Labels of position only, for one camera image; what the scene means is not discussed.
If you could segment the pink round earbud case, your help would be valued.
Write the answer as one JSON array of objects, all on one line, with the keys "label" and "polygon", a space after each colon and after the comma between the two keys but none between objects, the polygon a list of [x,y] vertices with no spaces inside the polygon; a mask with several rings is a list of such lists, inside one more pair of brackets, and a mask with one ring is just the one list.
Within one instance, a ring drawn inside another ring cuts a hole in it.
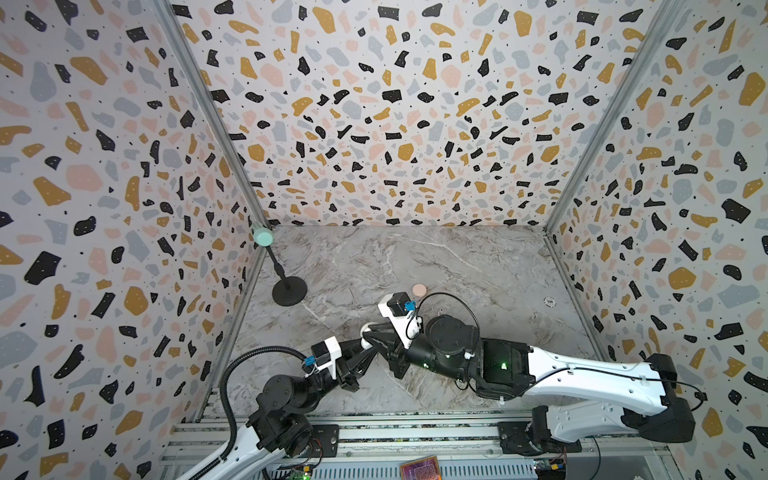
[{"label": "pink round earbud case", "polygon": [[423,284],[415,284],[412,287],[412,293],[417,298],[425,297],[427,295],[427,292],[428,292],[427,287]]}]

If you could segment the white earbud charging case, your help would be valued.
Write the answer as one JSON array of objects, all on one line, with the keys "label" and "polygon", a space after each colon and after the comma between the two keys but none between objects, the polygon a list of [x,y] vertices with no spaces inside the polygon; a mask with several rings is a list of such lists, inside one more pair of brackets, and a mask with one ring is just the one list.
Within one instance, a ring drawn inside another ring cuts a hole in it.
[{"label": "white earbud charging case", "polygon": [[360,329],[360,345],[364,350],[375,350],[381,353],[384,349],[381,334],[383,323],[367,323]]}]

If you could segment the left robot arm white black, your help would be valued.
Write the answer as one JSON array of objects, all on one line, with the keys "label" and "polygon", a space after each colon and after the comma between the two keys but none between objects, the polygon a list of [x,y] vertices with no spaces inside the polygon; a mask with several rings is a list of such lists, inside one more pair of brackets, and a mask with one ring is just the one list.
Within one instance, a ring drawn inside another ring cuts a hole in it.
[{"label": "left robot arm white black", "polygon": [[[300,454],[312,439],[313,427],[306,415],[321,400],[339,387],[349,392],[359,389],[377,351],[365,349],[358,340],[340,345],[341,356],[330,363],[331,374],[319,361],[287,346],[262,346],[232,360],[219,381],[219,395],[229,427],[225,444],[182,475],[184,479],[242,479],[280,456]],[[257,408],[247,421],[238,424],[229,397],[228,381],[245,361],[264,354],[286,354],[302,362],[304,374],[279,374],[271,377],[257,396]]]}]

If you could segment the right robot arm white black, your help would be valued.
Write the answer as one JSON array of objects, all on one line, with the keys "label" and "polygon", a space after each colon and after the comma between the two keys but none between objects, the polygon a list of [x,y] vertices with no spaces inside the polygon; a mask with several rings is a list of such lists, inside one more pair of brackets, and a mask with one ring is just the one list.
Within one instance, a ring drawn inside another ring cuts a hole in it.
[{"label": "right robot arm white black", "polygon": [[477,327],[450,315],[435,317],[424,327],[407,317],[393,318],[364,327],[361,335],[396,377],[416,366],[470,384],[486,400],[573,399],[571,405],[532,410],[514,448],[520,454],[557,452],[603,435],[635,434],[666,444],[693,438],[693,410],[676,393],[678,376],[667,355],[653,354],[637,363],[569,357],[525,343],[483,338]]}]

